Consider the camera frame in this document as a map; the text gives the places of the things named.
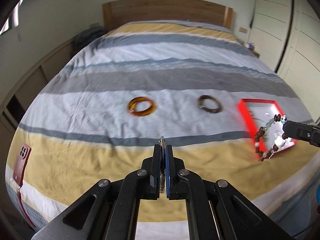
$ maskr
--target red box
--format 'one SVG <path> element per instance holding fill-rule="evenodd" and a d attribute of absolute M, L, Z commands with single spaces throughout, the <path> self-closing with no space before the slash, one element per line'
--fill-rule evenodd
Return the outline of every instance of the red box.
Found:
<path fill-rule="evenodd" d="M 265 126 L 275 114 L 281 114 L 281 116 L 284 115 L 284 112 L 274 100 L 243 98 L 238 104 L 238 109 L 244 119 L 253 143 L 255 143 L 254 136 L 261 126 Z M 272 124 L 265 133 L 265 136 L 260 138 L 260 150 L 263 152 L 268 151 L 273 147 L 276 135 L 281 136 L 283 133 L 281 122 Z M 290 140 L 291 138 L 288 138 L 285 145 L 276 153 L 283 151 L 297 143 L 296 140 L 293 140 L 292 142 Z"/>

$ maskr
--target brown bangle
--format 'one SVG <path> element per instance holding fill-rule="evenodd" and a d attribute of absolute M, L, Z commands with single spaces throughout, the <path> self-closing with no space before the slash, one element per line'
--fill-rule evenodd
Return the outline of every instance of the brown bangle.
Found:
<path fill-rule="evenodd" d="M 210 108 L 205 107 L 205 105 L 203 104 L 203 100 L 205 100 L 205 99 L 211 99 L 212 101 L 214 101 L 218 105 L 218 107 L 214 108 L 214 109 L 210 109 Z M 222 106 L 221 106 L 220 102 L 212 96 L 208 96 L 208 95 L 200 96 L 198 99 L 198 104 L 201 109 L 203 109 L 209 113 L 218 113 L 222 110 Z"/>
<path fill-rule="evenodd" d="M 138 102 L 143 102 L 143 101 L 147 101 L 151 104 L 151 106 L 143 111 L 135 111 L 135 106 Z M 154 112 L 154 110 L 157 108 L 156 104 L 153 102 L 153 100 L 149 99 L 149 98 L 144 98 L 144 97 L 137 97 L 134 98 L 130 101 L 130 103 L 128 104 L 128 111 L 130 114 L 135 115 L 135 116 L 145 116 L 148 114 L 151 114 Z"/>

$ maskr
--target bedspread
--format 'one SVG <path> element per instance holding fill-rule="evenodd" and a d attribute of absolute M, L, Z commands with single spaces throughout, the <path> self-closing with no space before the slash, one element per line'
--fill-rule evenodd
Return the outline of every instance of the bedspread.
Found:
<path fill-rule="evenodd" d="M 201 95 L 217 98 L 223 110 L 200 109 Z M 127 105 L 141 96 L 157 109 L 132 116 Z M 320 154 L 299 142 L 257 162 L 236 108 L 241 98 L 276 100 L 289 120 L 311 120 L 293 90 L 229 30 L 170 20 L 123 25 L 82 49 L 32 102 L 7 159 L 9 195 L 17 205 L 12 172 L 21 143 L 32 150 L 20 192 L 40 229 L 99 179 L 140 168 L 163 135 L 187 169 L 226 179 L 270 215 L 310 182 Z M 184 239 L 186 219 L 184 201 L 165 194 L 141 201 L 137 239 Z"/>

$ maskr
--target electrical outlet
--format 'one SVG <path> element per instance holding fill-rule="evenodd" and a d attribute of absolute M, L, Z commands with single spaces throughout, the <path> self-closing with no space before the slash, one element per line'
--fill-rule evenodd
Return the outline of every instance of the electrical outlet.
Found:
<path fill-rule="evenodd" d="M 95 28 L 95 27 L 99 27 L 99 26 L 100 26 L 100 23 L 93 23 L 93 24 L 89 25 L 90 28 Z"/>
<path fill-rule="evenodd" d="M 248 30 L 247 30 L 247 29 L 242 28 L 242 27 L 240 27 L 240 28 L 239 28 L 239 31 L 240 31 L 241 33 L 247 33 L 247 32 L 248 32 Z"/>

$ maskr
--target wooden headboard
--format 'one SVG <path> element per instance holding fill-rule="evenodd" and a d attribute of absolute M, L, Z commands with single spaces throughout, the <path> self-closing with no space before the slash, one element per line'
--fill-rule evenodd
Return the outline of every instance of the wooden headboard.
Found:
<path fill-rule="evenodd" d="M 118 0 L 102 9 L 107 31 L 132 21 L 186 19 L 229 29 L 233 14 L 232 8 L 202 0 Z"/>

